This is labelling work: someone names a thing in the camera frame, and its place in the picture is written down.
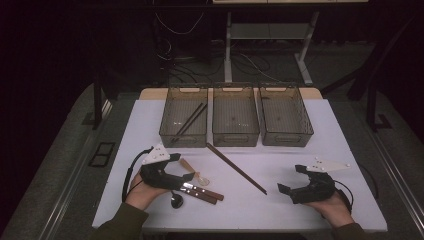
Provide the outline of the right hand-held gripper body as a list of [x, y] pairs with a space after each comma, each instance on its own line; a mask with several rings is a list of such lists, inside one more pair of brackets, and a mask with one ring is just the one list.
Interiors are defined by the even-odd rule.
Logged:
[[348, 163], [340, 163], [328, 160], [316, 160], [313, 165], [307, 166], [308, 172], [305, 174], [309, 179], [309, 184], [291, 189], [289, 195], [294, 204], [323, 201], [338, 192], [343, 200], [349, 204], [350, 201], [343, 191], [336, 188], [336, 181], [329, 175], [331, 171], [349, 169]]

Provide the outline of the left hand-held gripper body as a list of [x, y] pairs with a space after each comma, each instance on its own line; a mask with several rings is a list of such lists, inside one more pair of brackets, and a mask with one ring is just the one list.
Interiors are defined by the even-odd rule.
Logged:
[[176, 176], [165, 172], [170, 163], [170, 154], [162, 143], [157, 144], [143, 159], [140, 176], [144, 182], [155, 188], [179, 190], [185, 182], [183, 176]]

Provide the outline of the smoked translucent plastic bin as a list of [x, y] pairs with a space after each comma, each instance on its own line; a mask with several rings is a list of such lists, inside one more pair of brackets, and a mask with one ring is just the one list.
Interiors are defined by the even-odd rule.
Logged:
[[253, 85], [216, 83], [213, 86], [213, 145], [255, 147], [259, 133]]
[[[171, 140], [200, 103], [207, 107], [175, 143]], [[208, 86], [172, 84], [168, 87], [159, 135], [167, 148], [204, 147], [207, 137]]]
[[305, 147], [314, 134], [306, 106], [294, 83], [260, 83], [258, 106], [262, 144]]

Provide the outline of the person's left hand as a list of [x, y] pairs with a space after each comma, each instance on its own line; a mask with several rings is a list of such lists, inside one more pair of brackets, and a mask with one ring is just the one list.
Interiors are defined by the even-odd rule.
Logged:
[[154, 188], [145, 184], [142, 177], [136, 174], [131, 181], [125, 203], [139, 210], [146, 210], [158, 196], [167, 192], [167, 189]]

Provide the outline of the person's right hand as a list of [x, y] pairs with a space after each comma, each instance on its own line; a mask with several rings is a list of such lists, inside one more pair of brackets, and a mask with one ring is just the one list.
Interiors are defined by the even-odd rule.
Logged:
[[307, 203], [307, 206], [320, 213], [333, 228], [354, 223], [353, 217], [337, 192], [326, 200]]

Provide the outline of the white foam board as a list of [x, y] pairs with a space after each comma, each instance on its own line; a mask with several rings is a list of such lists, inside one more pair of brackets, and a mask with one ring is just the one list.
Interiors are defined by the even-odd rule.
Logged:
[[305, 232], [327, 228], [313, 209], [294, 204], [279, 192], [277, 184], [299, 188], [307, 176], [295, 165], [313, 165], [316, 160], [348, 163], [349, 169], [332, 173], [354, 197], [353, 218], [368, 232], [387, 228], [374, 197], [364, 180], [326, 100], [305, 103], [314, 134], [305, 147], [264, 146], [221, 147], [216, 153], [207, 148], [181, 148], [179, 153], [208, 178], [209, 190], [224, 195], [210, 204], [187, 196], [179, 209], [170, 197], [158, 197], [148, 208], [145, 232]]

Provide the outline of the black metal stand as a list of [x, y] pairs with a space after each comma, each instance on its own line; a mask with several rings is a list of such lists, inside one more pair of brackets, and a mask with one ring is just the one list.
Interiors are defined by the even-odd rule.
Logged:
[[102, 90], [100, 78], [98, 75], [93, 79], [93, 92], [94, 92], [94, 124], [93, 129], [96, 130], [102, 121]]
[[378, 79], [376, 74], [378, 69], [375, 68], [370, 73], [368, 94], [367, 94], [367, 111], [366, 122], [373, 132], [379, 129], [391, 129], [392, 126], [384, 114], [376, 113]]

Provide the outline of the grey metal leg desk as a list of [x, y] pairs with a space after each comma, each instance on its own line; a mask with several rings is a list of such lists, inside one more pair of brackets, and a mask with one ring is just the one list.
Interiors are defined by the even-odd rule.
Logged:
[[[359, 7], [368, 0], [212, 0], [214, 7], [223, 7], [226, 12], [226, 35], [224, 76], [226, 82], [233, 80], [233, 40], [300, 40], [302, 47], [294, 53], [303, 83], [311, 86], [305, 58], [312, 42], [320, 16], [329, 10], [343, 7]], [[273, 20], [242, 23], [234, 20], [237, 12], [249, 11]]]

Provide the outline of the aluminium floor rail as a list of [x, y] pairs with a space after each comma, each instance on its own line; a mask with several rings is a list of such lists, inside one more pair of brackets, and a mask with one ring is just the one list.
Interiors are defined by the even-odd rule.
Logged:
[[369, 136], [373, 156], [366, 166], [389, 231], [424, 240], [424, 146], [392, 130]]
[[104, 127], [104, 121], [108, 118], [112, 108], [113, 104], [109, 100], [106, 100], [100, 104], [99, 109], [95, 108], [93, 110], [93, 113], [88, 116], [88, 120], [84, 121], [84, 125], [88, 127], [88, 135], [83, 146], [80, 148], [71, 174], [62, 188], [38, 240], [54, 240], [68, 206], [75, 195], [83, 171], [91, 159], [92, 150], [97, 145], [98, 136]]

